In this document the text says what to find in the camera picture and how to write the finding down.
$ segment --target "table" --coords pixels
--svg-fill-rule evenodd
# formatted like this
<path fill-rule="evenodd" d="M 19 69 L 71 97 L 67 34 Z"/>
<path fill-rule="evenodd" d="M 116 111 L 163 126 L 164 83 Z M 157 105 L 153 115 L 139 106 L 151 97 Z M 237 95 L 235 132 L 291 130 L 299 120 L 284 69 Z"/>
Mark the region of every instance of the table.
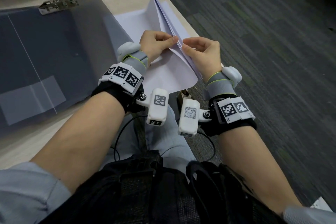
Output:
<path fill-rule="evenodd" d="M 0 0 L 0 8 L 17 8 L 40 5 L 47 0 Z M 112 14 L 117 15 L 130 11 L 144 9 L 149 0 L 103 0 Z M 190 24 L 169 0 L 170 7 L 191 36 L 198 36 Z M 0 169 L 29 161 L 57 132 L 57 130 L 76 112 L 84 102 L 78 103 L 68 110 L 42 123 L 19 130 L 7 137 L 0 138 Z"/>

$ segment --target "leg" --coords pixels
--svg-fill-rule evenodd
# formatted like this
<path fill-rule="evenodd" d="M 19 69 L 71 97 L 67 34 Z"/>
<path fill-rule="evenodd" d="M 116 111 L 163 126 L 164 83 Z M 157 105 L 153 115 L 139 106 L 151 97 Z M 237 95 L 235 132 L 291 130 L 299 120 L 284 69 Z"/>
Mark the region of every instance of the leg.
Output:
<path fill-rule="evenodd" d="M 159 150 L 164 167 L 185 173 L 188 163 L 196 158 L 185 138 L 177 134 L 177 129 L 175 114 L 168 106 L 167 119 L 163 126 L 145 124 L 146 144 L 148 150 Z"/>
<path fill-rule="evenodd" d="M 121 126 L 117 132 L 117 134 L 115 135 L 115 139 L 112 143 L 112 147 L 115 146 L 115 141 L 117 139 L 117 136 L 120 133 L 120 130 L 124 127 L 124 125 L 130 120 L 132 119 L 132 115 L 127 115 L 123 122 L 121 123 Z M 138 144 L 138 140 L 137 140 L 137 136 L 134 132 L 134 121 L 132 121 L 131 123 L 129 123 L 127 125 L 127 127 L 124 129 L 123 133 L 120 135 L 118 144 L 117 144 L 117 151 L 120 154 L 120 160 L 129 158 L 130 156 L 132 156 L 133 154 L 140 154 L 140 149 L 139 149 L 139 144 Z M 113 162 L 114 161 L 114 155 L 113 155 L 113 149 L 110 148 L 108 150 L 108 153 L 103 161 L 103 164 L 101 166 L 101 168 L 103 168 L 107 163 Z M 119 159 L 118 154 L 115 153 L 115 158 L 116 160 Z"/>

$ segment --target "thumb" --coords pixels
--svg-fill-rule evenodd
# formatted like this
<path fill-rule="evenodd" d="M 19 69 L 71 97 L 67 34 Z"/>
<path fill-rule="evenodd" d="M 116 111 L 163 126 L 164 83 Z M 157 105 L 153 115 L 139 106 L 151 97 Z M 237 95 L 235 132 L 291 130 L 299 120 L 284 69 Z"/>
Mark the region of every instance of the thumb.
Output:
<path fill-rule="evenodd" d="M 170 39 L 162 41 L 162 50 L 172 47 L 178 41 L 179 41 L 178 36 L 174 36 L 174 37 L 171 37 Z"/>
<path fill-rule="evenodd" d="M 195 58 L 199 54 L 199 51 L 196 51 L 195 49 L 191 48 L 190 46 L 186 44 L 182 45 L 182 51 L 184 51 L 185 54 L 187 54 L 192 59 Z"/>

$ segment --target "person's left arm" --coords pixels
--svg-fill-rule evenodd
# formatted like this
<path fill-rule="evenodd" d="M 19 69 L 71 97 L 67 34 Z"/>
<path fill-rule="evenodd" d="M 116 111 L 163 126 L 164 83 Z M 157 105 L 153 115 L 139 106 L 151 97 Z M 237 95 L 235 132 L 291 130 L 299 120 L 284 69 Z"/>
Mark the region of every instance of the person's left arm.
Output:
<path fill-rule="evenodd" d="M 178 38 L 160 31 L 145 31 L 141 50 L 148 66 Z M 99 170 L 124 118 L 124 108 L 112 95 L 101 92 L 78 110 L 31 159 L 74 192 Z"/>

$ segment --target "finger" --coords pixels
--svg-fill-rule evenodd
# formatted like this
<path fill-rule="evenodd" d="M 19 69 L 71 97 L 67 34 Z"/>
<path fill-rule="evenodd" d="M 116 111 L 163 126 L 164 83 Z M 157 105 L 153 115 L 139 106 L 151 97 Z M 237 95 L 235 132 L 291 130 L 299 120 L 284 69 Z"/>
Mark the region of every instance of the finger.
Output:
<path fill-rule="evenodd" d="M 172 47 L 178 42 L 179 38 L 177 36 L 171 37 L 161 43 L 162 50 Z"/>
<path fill-rule="evenodd" d="M 170 34 L 162 31 L 153 31 L 153 33 L 156 40 L 168 40 L 172 37 Z"/>
<path fill-rule="evenodd" d="M 205 37 L 190 37 L 183 39 L 183 43 L 190 46 L 191 48 L 197 48 L 199 50 L 206 50 L 211 44 L 212 40 Z"/>
<path fill-rule="evenodd" d="M 186 44 L 182 45 L 182 50 L 184 51 L 185 54 L 187 54 L 192 59 L 195 58 L 197 55 L 202 53 L 202 52 L 199 52 L 199 51 L 191 48 L 190 46 L 188 46 Z"/>

